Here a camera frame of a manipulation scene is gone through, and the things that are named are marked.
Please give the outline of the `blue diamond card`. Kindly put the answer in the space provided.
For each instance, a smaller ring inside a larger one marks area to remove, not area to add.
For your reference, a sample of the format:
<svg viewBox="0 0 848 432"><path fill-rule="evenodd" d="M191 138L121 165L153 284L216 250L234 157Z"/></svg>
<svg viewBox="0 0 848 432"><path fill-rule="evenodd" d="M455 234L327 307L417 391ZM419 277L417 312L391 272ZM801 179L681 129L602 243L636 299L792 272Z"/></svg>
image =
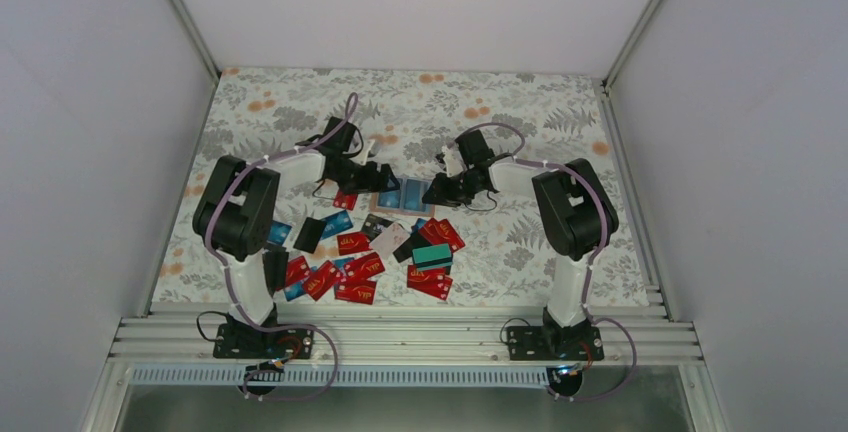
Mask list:
<svg viewBox="0 0 848 432"><path fill-rule="evenodd" d="M429 205L422 201L429 183L418 179L405 179L401 209L407 212L427 213Z"/></svg>

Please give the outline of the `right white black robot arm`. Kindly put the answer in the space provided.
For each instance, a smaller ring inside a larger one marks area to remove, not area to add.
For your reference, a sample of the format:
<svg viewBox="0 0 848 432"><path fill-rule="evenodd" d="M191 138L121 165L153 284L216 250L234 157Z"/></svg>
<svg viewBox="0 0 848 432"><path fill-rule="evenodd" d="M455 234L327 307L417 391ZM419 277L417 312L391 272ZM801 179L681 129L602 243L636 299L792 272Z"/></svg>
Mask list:
<svg viewBox="0 0 848 432"><path fill-rule="evenodd" d="M423 195L427 204L469 205L480 192L506 192L536 201L545 237L557 253L551 296L540 326L544 351L565 359L593 332L589 310L593 266L618 230L619 219L592 165L496 154L481 129L459 135L436 155L442 167Z"/></svg>

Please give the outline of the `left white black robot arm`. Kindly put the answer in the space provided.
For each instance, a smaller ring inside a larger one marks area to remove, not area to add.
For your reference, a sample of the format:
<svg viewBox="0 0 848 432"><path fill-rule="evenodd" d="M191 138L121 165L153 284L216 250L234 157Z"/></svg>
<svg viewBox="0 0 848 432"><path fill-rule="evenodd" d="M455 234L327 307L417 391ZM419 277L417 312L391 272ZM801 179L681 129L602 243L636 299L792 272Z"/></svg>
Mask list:
<svg viewBox="0 0 848 432"><path fill-rule="evenodd" d="M333 117L324 132L255 162L223 155L194 212L193 231L221 264L230 299L229 321L239 344L255 357L277 346L280 326L261 252L272 229L283 185L334 181L344 194L394 192L400 183L387 164L360 164L350 145L356 127Z"/></svg>

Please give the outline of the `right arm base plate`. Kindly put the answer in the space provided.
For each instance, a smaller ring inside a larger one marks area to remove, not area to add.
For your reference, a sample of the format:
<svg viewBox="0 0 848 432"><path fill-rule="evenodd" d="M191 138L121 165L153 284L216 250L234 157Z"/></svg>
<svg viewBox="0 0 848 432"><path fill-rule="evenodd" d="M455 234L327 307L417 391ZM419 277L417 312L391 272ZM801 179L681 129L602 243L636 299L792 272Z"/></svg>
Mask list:
<svg viewBox="0 0 848 432"><path fill-rule="evenodd" d="M597 361L605 358L600 330L592 325L510 326L506 331L512 361Z"/></svg>

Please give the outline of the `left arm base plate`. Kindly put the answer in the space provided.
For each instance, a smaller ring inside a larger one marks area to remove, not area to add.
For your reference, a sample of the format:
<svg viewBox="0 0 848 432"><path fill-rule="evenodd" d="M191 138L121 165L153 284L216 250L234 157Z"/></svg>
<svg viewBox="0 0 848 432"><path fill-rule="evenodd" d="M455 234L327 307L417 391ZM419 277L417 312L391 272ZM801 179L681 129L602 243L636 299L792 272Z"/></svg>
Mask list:
<svg viewBox="0 0 848 432"><path fill-rule="evenodd" d="M314 332L289 328L267 333L245 324L223 324L218 328L212 355L216 359L309 359Z"/></svg>

